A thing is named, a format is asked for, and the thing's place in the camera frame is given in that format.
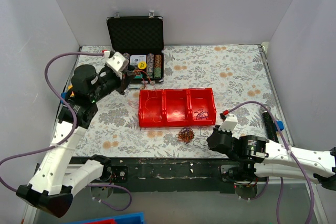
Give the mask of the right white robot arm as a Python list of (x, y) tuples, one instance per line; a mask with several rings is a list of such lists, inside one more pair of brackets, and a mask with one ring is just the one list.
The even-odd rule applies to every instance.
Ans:
[(225, 180), (248, 181), (256, 177), (308, 179), (328, 190), (335, 190), (335, 149), (311, 151), (284, 145), (264, 137), (240, 138), (215, 127), (207, 138), (211, 151), (237, 162), (223, 174)]

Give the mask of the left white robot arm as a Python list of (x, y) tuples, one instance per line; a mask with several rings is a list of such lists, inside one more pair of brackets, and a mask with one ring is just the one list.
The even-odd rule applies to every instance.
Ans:
[(102, 156), (90, 157), (80, 168), (67, 175), (66, 170), (77, 144), (85, 135), (95, 114), (97, 102), (113, 91), (124, 94), (135, 72), (125, 69), (118, 76), (105, 65), (97, 72), (92, 65), (78, 66), (66, 95), (68, 106), (58, 115), (54, 138), (37, 172), (16, 195), (28, 204), (55, 217), (69, 210), (74, 196), (94, 180), (108, 181), (111, 161)]

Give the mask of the red three-compartment bin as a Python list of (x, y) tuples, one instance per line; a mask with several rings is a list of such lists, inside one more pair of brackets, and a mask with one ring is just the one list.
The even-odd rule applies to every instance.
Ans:
[(211, 88), (141, 90), (139, 127), (213, 126), (216, 123)]

